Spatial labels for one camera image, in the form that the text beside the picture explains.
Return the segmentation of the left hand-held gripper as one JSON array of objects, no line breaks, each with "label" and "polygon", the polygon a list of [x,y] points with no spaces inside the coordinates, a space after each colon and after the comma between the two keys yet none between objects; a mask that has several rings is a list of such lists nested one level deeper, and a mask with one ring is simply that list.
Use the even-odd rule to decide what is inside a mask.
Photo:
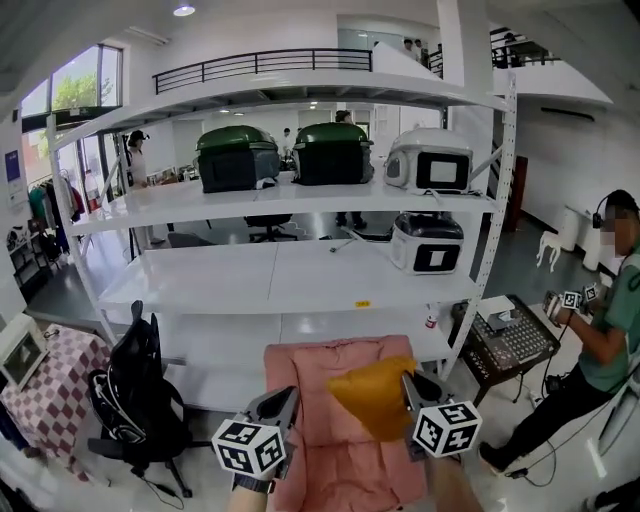
[{"label": "left hand-held gripper", "polygon": [[224,420],[211,439],[221,468],[256,480],[285,478],[295,450],[289,435],[299,404],[298,388],[287,386],[253,399]]}]

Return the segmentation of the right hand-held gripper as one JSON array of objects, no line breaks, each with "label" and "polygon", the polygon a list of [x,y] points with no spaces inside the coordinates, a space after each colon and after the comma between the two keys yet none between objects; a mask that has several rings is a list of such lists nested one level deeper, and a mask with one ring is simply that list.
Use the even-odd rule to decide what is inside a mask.
[{"label": "right hand-held gripper", "polygon": [[469,451],[482,426],[470,401],[459,401],[438,378],[424,372],[404,372],[404,405],[411,419],[405,441],[411,461],[451,457]]}]

